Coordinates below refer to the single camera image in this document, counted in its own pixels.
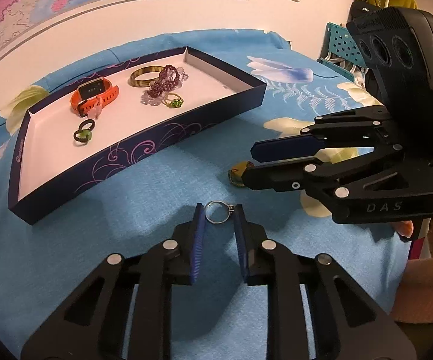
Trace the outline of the right hand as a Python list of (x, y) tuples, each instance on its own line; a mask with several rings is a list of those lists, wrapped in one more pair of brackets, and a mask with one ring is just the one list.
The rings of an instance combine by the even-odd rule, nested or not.
[(410, 238), (414, 232), (412, 221), (392, 222), (391, 227), (402, 237)]

